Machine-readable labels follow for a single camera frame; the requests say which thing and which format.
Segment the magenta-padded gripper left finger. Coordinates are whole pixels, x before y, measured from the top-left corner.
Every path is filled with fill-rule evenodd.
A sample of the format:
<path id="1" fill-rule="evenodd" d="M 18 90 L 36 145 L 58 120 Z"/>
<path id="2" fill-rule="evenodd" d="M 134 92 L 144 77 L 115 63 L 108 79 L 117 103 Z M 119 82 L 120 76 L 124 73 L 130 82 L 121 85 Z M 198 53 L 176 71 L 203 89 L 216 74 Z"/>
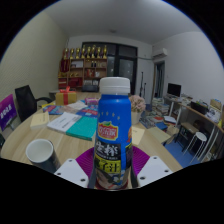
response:
<path id="1" fill-rule="evenodd" d="M 67 159 L 55 172 L 55 175 L 78 186 L 93 189 L 96 179 L 93 170 L 93 155 L 94 149 L 90 148 L 76 159 Z"/>

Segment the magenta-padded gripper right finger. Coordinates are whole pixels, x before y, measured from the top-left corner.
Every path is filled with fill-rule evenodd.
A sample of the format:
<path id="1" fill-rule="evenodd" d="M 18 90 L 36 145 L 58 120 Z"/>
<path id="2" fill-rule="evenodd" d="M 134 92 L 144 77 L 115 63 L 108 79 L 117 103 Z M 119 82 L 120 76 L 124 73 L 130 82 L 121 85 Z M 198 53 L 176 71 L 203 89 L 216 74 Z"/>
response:
<path id="1" fill-rule="evenodd" d="M 149 156 L 136 146 L 133 147 L 131 169 L 133 188 L 146 186 L 170 174 L 172 171 L 158 156 Z"/>

